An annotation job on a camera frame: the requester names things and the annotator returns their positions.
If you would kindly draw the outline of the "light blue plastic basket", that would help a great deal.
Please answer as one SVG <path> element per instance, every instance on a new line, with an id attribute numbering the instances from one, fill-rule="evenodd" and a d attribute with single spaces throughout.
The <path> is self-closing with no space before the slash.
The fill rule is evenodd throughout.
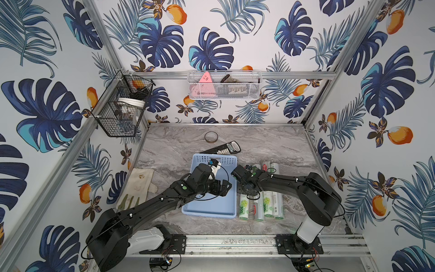
<path id="1" fill-rule="evenodd" d="M 237 157 L 233 155 L 194 154 L 191 171 L 201 163 L 208 164 L 210 159 L 216 159 L 221 164 L 216 178 L 229 178 L 232 188 L 225 197 L 216 197 L 207 193 L 203 198 L 192 201 L 182 207 L 182 213 L 190 216 L 205 216 L 211 218 L 233 219 L 237 215 L 237 180 L 231 172 L 237 167 Z"/>

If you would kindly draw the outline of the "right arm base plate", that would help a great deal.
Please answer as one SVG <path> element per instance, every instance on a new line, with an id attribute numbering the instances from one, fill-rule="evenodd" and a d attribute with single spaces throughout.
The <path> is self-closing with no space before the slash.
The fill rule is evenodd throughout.
<path id="1" fill-rule="evenodd" d="M 276 235 L 275 237 L 276 248 L 280 255 L 311 255 L 318 253 L 324 254 L 324 249 L 320 242 L 319 237 L 316 237 L 311 243 L 306 243 L 300 239 L 296 234 L 294 235 Z"/>

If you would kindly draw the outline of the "plastic wrap roll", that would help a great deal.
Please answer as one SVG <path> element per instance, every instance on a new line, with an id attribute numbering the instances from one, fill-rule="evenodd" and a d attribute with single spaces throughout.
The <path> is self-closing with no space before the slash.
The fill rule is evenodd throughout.
<path id="1" fill-rule="evenodd" d="M 279 164 L 271 163 L 271 173 L 279 175 Z M 274 218 L 281 220 L 284 219 L 284 206 L 283 206 L 283 196 L 281 193 L 273 192 L 273 214 Z"/>
<path id="2" fill-rule="evenodd" d="M 242 220 L 249 219 L 249 199 L 245 194 L 240 194 L 239 218 Z"/>
<path id="3" fill-rule="evenodd" d="M 254 200 L 254 217 L 257 222 L 263 222 L 265 220 L 264 214 L 264 202 L 263 192 L 259 192 L 258 196 Z"/>
<path id="4" fill-rule="evenodd" d="M 262 162 L 261 167 L 264 171 L 268 173 L 273 173 L 273 169 L 271 168 L 271 162 Z M 264 216 L 266 218 L 274 217 L 274 204 L 273 204 L 273 192 L 263 191 L 263 209 Z"/>

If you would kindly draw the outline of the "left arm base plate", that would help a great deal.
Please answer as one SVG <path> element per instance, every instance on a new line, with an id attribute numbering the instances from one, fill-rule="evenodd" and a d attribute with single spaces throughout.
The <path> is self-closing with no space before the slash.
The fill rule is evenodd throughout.
<path id="1" fill-rule="evenodd" d="M 143 250 L 140 255 L 172 255 L 172 254 L 185 254 L 186 250 L 186 235 L 170 234 L 164 238 L 162 245 L 154 250 Z"/>

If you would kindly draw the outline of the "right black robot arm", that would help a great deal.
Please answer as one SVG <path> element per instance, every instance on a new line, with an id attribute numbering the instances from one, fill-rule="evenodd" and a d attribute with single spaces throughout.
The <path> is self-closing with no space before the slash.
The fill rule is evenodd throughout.
<path id="1" fill-rule="evenodd" d="M 240 192 L 247 196 L 276 192 L 297 197 L 307 216 L 296 231 L 296 241 L 305 244 L 311 244 L 324 227 L 331 225 L 342 204 L 340 195 L 318 173 L 285 176 L 238 165 L 231 176 L 237 180 Z"/>

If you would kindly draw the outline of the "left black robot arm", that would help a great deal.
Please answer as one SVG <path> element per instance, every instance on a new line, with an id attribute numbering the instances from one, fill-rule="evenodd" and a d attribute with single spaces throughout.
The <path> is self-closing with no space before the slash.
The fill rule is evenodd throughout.
<path id="1" fill-rule="evenodd" d="M 102 213 L 86 239 L 87 248 L 99 270 L 107 272 L 127 255 L 129 239 L 140 226 L 192 201 L 199 201 L 199 194 L 225 197 L 231 189 L 229 179 L 218 180 L 212 166 L 201 163 L 158 196 L 127 210 L 110 209 Z"/>

